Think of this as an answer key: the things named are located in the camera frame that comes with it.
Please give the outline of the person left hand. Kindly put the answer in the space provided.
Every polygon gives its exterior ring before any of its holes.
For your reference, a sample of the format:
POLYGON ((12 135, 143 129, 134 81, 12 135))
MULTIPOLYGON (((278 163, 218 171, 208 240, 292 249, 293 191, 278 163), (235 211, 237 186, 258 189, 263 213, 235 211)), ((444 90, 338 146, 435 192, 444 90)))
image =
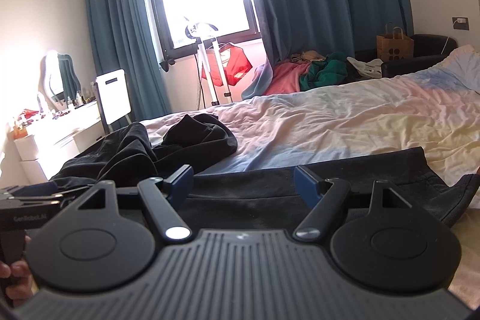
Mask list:
POLYGON ((15 308, 33 297, 33 276, 24 259, 30 241, 25 231, 1 233, 1 297, 15 308))

